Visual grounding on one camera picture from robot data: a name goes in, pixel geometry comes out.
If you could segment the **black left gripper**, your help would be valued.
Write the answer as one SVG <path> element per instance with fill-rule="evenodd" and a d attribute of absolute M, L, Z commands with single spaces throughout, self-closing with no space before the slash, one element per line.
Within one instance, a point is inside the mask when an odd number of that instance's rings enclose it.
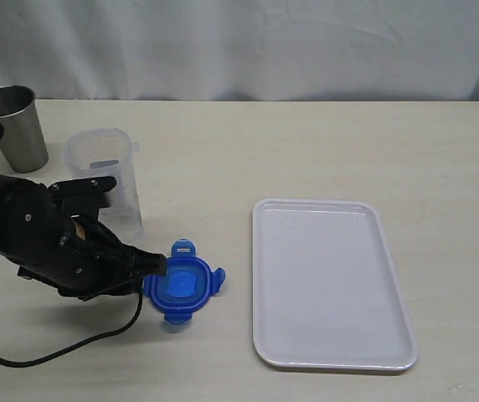
<path fill-rule="evenodd" d="M 99 222 L 111 206 L 112 176 L 57 182 L 27 179 L 4 186 L 4 253 L 19 275 L 88 301 L 138 291 L 142 276 L 167 273 L 167 259 L 124 244 Z"/>

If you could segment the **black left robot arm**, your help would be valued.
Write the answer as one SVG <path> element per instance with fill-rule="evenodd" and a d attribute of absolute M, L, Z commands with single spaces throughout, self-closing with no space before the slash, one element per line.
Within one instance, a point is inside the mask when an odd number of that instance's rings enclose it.
<path fill-rule="evenodd" d="M 123 296 L 152 273 L 152 259 L 122 243 L 98 220 L 116 186 L 112 177 L 58 182 L 50 187 L 0 175 L 0 255 L 18 275 L 89 300 Z"/>

